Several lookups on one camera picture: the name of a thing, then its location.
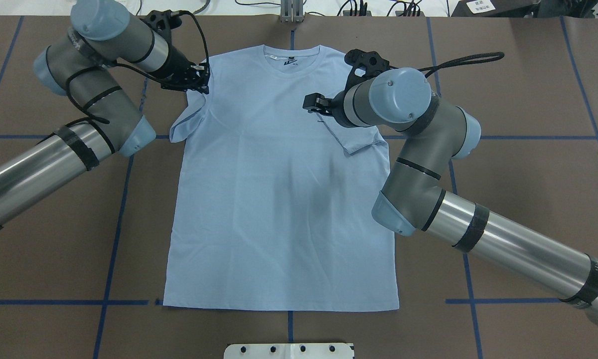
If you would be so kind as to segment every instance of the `light blue t-shirt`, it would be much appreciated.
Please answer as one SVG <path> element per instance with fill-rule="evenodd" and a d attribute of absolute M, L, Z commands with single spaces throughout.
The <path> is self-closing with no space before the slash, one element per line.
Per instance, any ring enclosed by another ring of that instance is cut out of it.
<path fill-rule="evenodd" d="M 210 58 L 210 95 L 187 93 L 186 140 L 164 305 L 252 311 L 399 308 L 394 236 L 372 219 L 390 171 L 376 127 L 302 109 L 350 66 L 317 46 Z"/>

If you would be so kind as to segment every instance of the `silver metal tube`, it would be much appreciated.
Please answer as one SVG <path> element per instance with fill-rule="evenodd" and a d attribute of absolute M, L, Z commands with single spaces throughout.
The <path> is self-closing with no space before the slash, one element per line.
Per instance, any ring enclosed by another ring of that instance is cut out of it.
<path fill-rule="evenodd" d="M 104 139 L 91 125 L 71 127 L 102 161 L 111 155 Z M 0 166 L 0 225 L 53 193 L 86 168 L 58 136 Z"/>
<path fill-rule="evenodd" d="M 476 204 L 447 193 L 427 232 L 456 246 L 468 231 Z M 588 282 L 590 257 L 497 213 L 489 212 L 470 254 L 531 279 L 559 298 L 576 296 Z M 598 297 L 585 309 L 598 325 Z"/>

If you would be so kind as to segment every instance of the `white label sticker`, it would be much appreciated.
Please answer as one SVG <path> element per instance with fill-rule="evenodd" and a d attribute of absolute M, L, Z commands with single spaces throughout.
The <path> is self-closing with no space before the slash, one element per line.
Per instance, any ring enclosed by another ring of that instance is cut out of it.
<path fill-rule="evenodd" d="M 472 13 L 484 13 L 492 10 L 496 10 L 496 7 L 492 5 L 490 0 L 476 0 L 467 3 L 467 7 Z"/>

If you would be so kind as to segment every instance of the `light blue plastic cover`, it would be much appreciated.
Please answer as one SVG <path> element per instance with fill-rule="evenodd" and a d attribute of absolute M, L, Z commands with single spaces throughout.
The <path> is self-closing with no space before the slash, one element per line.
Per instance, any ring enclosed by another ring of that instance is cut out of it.
<path fill-rule="evenodd" d="M 476 148 L 478 142 L 481 141 L 481 124 L 472 115 L 465 112 L 464 109 L 461 107 L 458 108 L 463 111 L 463 114 L 465 115 L 465 122 L 467 123 L 467 133 L 465 134 L 463 146 L 456 153 L 456 155 L 452 156 L 452 159 L 460 160 L 467 157 L 469 153 Z"/>
<path fill-rule="evenodd" d="M 49 65 L 46 63 L 46 52 L 49 50 L 47 47 L 41 54 L 37 56 L 35 61 L 33 61 L 33 71 L 37 76 L 37 79 L 42 82 L 42 85 L 45 85 L 47 88 L 51 90 L 51 92 L 55 93 L 56 95 L 66 96 L 66 91 L 55 82 L 53 79 L 53 75 L 51 75 L 51 71 L 49 71 Z"/>
<path fill-rule="evenodd" d="M 417 230 L 401 212 L 394 208 L 381 191 L 372 207 L 372 218 L 383 227 L 403 236 L 411 236 Z"/>
<path fill-rule="evenodd" d="M 370 105 L 383 120 L 407 123 L 430 106 L 432 88 L 420 71 L 396 68 L 377 76 L 370 85 Z"/>
<path fill-rule="evenodd" d="M 119 35 L 131 21 L 131 13 L 114 0 L 78 0 L 71 8 L 71 23 L 82 36 L 105 41 Z"/>
<path fill-rule="evenodd" d="M 135 126 L 133 132 L 129 136 L 128 140 L 122 145 L 122 148 L 119 152 L 124 157 L 129 157 L 135 152 L 144 148 L 144 146 L 148 145 L 149 143 L 153 142 L 153 140 L 157 137 L 155 130 L 146 120 L 146 116 L 142 116 L 138 125 Z"/>

